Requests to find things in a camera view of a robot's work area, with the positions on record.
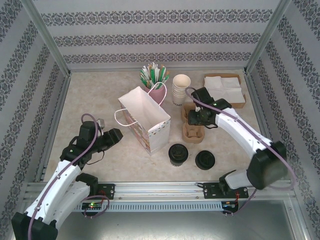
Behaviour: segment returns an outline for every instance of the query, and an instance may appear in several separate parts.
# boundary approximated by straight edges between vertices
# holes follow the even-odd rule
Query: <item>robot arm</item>
[[[28,227],[31,217],[35,210],[35,220],[31,226],[32,240],[55,240],[62,223],[72,212],[75,206],[84,198],[97,194],[98,179],[89,174],[82,173],[81,170],[91,160],[92,154],[108,150],[117,144],[123,137],[119,129],[113,128],[103,132],[103,120],[99,124],[100,136],[97,137],[89,151],[69,166],[66,171],[60,175],[70,162],[77,158],[92,143],[95,136],[95,124],[93,121],[85,121],[80,127],[79,136],[72,139],[60,156],[61,161],[58,163],[53,176],[46,184],[40,195],[27,208],[24,214],[16,212],[11,223],[16,240],[28,240]],[[49,185],[58,176],[51,188]],[[67,192],[70,184],[76,180],[71,189]],[[41,206],[37,208],[40,198],[44,195]]]
[[[191,95],[202,103],[235,116],[238,120],[242,121],[250,131],[259,136],[261,141],[286,159],[286,148],[280,141],[273,143],[270,139],[256,132],[240,118],[231,104],[226,100],[219,99],[215,101],[205,87],[195,90]],[[258,190],[262,190],[287,175],[287,167],[260,141],[257,141],[237,120],[234,120],[227,114],[203,107],[198,103],[195,104],[197,106],[196,110],[192,110],[188,114],[189,125],[213,125],[214,128],[220,127],[224,129],[239,143],[251,158],[248,169],[234,170],[220,177],[219,186],[223,193],[240,187],[252,186]]]

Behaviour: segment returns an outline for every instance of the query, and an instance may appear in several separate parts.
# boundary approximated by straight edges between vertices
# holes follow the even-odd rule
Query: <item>black bracket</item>
[[[96,194],[106,196],[109,200],[113,200],[115,197],[115,188],[116,188],[116,185],[114,185],[112,183],[99,183],[98,187],[97,187]],[[90,204],[91,204],[90,202],[83,202],[81,205],[81,209],[82,210],[90,209],[90,210],[100,211],[102,208],[102,200],[103,199],[104,198],[101,198],[101,197],[91,198],[90,200],[92,200],[92,202],[95,202],[94,207],[90,206]],[[97,214],[97,212],[88,212],[86,215],[87,216],[94,216],[96,214]]]
[[[112,183],[99,183],[98,184],[98,190],[97,190],[97,195],[104,195],[106,196],[109,200],[113,200],[115,196],[115,187],[116,185]]]
[[[203,196],[205,199],[236,199],[239,194],[239,199],[247,199],[249,197],[248,189],[246,187],[239,187],[232,189],[224,194],[218,182],[204,182],[198,183],[197,186],[203,189]]]

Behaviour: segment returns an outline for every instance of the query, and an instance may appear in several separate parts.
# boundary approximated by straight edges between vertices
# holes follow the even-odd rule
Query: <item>stack of paper cups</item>
[[[179,74],[172,81],[172,101],[176,106],[182,106],[185,102],[187,94],[186,88],[191,84],[191,79],[187,75]]]

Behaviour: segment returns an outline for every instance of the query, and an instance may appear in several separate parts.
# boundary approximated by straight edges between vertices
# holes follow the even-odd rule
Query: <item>black cup lid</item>
[[[183,163],[188,158],[188,149],[182,144],[173,144],[169,149],[169,158],[174,163]]]
[[[195,157],[196,166],[202,170],[209,170],[215,163],[215,156],[207,150],[199,152]]]

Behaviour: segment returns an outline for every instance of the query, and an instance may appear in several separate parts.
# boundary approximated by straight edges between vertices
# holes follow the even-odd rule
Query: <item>striped wall panel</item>
[[[168,67],[245,67],[279,0],[34,3],[68,67],[83,71],[151,61]]]
[[[65,77],[18,0],[0,0],[0,239],[12,233],[32,182]]]
[[[251,72],[268,129],[287,148],[311,239],[320,239],[320,42],[316,0],[294,0]]]

